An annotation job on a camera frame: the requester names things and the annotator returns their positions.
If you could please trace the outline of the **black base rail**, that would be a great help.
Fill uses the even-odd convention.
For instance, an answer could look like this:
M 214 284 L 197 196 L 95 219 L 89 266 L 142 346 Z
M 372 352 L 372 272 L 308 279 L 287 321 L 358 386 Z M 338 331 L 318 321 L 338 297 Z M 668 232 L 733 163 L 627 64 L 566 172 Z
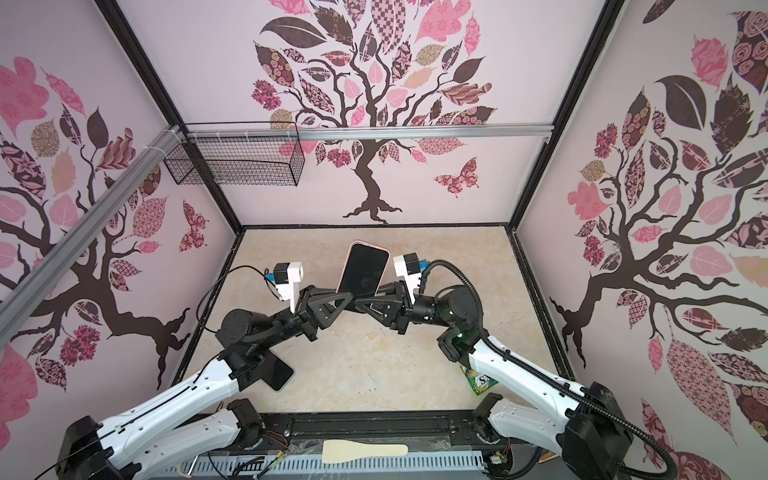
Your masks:
M 470 410 L 346 412 L 346 413 L 268 413 L 264 417 L 264 437 L 250 447 L 222 447 L 211 453 L 223 456 L 320 454 L 325 440 L 350 440 L 368 444 L 405 444 L 409 453 L 481 452 L 486 470 L 478 472 L 289 474 L 267 473 L 268 465 L 253 476 L 234 474 L 222 479 L 521 479 L 538 463 L 540 452 L 521 440 L 486 441 Z M 202 455 L 184 462 L 197 461 Z M 158 479 L 183 479 L 170 474 L 168 467 Z

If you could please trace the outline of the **black vertical frame post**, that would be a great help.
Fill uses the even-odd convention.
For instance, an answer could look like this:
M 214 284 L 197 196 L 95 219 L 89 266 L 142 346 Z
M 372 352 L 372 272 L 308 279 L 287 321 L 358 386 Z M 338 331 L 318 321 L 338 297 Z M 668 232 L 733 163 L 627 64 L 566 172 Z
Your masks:
M 182 135 L 186 137 L 189 133 L 186 122 L 180 115 L 118 2 L 114 0 L 95 0 L 94 3 L 133 65 L 134 70 L 139 75 L 161 115 L 169 125 L 178 127 Z M 203 159 L 199 148 L 195 144 L 190 143 L 184 144 L 184 148 L 194 169 L 198 172 L 203 185 L 212 196 L 226 223 L 236 236 L 240 235 L 244 231 L 244 226 L 235 214 L 223 190 L 215 182 L 213 172 Z

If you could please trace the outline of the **green candy bag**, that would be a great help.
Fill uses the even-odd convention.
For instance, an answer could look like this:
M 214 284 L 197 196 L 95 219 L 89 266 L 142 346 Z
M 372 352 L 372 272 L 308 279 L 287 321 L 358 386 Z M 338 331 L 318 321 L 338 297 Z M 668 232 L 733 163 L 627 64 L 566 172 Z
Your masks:
M 498 382 L 490 376 L 481 374 L 463 365 L 461 365 L 460 368 L 469 384 L 469 387 L 476 396 L 482 395 L 498 384 Z

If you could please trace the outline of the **aluminium rail back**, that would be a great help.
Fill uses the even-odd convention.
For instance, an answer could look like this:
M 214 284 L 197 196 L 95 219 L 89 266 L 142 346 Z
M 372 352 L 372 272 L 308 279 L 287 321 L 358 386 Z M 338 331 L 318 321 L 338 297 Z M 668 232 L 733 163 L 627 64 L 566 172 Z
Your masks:
M 272 129 L 269 124 L 262 129 L 225 129 L 224 124 L 212 124 L 211 129 L 193 130 L 188 125 L 186 138 L 189 141 L 223 141 L 229 139 L 288 140 L 288 141 L 337 141 L 337 140 L 380 140 L 380 139 L 426 139 L 426 138 L 490 138 L 490 137 L 544 137 L 549 138 L 554 126 L 541 123 L 512 123 L 484 125 L 435 125 L 435 126 L 394 126 L 394 127 L 349 127 L 349 128 L 287 128 Z

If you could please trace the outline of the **aluminium rail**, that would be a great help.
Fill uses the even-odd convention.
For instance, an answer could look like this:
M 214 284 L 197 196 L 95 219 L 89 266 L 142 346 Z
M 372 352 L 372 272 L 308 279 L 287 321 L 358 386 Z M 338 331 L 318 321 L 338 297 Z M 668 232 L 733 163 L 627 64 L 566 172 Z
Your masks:
M 337 140 L 380 140 L 380 139 L 426 139 L 426 138 L 490 138 L 490 137 L 544 137 L 549 138 L 554 126 L 541 123 L 512 123 L 484 125 L 435 125 L 435 126 L 394 126 L 394 127 L 349 127 L 349 128 L 287 128 L 272 129 L 269 124 L 262 129 L 225 129 L 224 124 L 212 124 L 211 129 L 193 130 L 188 125 L 186 138 L 189 141 L 223 141 L 229 139 L 288 140 L 288 141 L 337 141 Z
M 2 345 L 11 340 L 50 290 L 76 263 L 90 242 L 127 202 L 131 193 L 138 189 L 139 184 L 182 140 L 183 134 L 178 126 L 169 125 L 162 130 L 115 184 L 83 214 L 78 224 L 42 259 L 39 266 L 4 299 L 1 305 Z

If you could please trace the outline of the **beige wooden spatula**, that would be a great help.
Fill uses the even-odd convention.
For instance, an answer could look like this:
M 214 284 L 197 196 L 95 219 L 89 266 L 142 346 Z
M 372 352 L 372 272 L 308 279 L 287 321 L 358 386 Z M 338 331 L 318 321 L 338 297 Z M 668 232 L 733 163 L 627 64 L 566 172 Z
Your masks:
M 368 444 L 350 440 L 325 440 L 321 461 L 335 465 L 369 458 L 404 457 L 409 453 L 405 444 Z

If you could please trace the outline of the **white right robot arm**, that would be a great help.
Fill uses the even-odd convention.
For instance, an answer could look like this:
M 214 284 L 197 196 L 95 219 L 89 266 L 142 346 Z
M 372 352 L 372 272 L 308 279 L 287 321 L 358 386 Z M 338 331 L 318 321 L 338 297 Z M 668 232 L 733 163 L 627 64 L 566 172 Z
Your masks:
M 479 325 L 472 291 L 460 286 L 439 297 L 404 292 L 404 283 L 380 295 L 355 299 L 354 308 L 398 333 L 410 324 L 444 327 L 440 350 L 452 362 L 490 377 L 525 400 L 485 403 L 481 417 L 500 437 L 519 439 L 560 456 L 580 479 L 623 479 L 624 458 L 633 441 L 610 390 L 585 387 L 511 353 Z

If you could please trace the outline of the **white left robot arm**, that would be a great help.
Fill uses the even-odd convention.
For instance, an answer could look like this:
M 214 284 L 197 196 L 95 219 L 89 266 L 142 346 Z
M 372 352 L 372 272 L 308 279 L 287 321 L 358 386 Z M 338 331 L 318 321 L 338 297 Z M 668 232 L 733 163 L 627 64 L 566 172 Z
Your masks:
M 315 340 L 353 301 L 349 292 L 307 287 L 295 308 L 271 316 L 231 310 L 216 333 L 222 351 L 198 372 L 121 414 L 72 423 L 53 467 L 57 478 L 150 479 L 211 450 L 257 443 L 264 422 L 236 394 L 257 382 L 281 390 L 293 370 L 272 347 L 297 336 Z

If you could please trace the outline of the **black smartphone on table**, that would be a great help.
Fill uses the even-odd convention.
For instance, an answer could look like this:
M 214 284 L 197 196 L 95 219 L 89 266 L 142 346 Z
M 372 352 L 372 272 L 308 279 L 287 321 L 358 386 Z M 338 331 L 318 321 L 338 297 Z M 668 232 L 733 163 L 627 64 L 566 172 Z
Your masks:
M 278 392 L 283 389 L 293 375 L 294 369 L 292 367 L 267 350 L 254 370 L 253 381 L 263 382 L 273 391 Z

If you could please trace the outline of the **aluminium rail left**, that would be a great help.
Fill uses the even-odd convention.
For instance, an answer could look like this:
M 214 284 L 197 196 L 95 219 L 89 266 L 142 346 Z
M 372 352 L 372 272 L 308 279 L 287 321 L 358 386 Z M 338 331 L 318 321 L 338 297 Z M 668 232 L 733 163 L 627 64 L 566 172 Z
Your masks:
M 42 259 L 39 266 L 4 299 L 1 305 L 2 345 L 11 340 L 50 290 L 76 263 L 90 242 L 127 202 L 131 193 L 138 189 L 139 184 L 182 140 L 183 134 L 178 126 L 169 125 L 162 130 L 115 184 L 83 214 L 78 224 Z

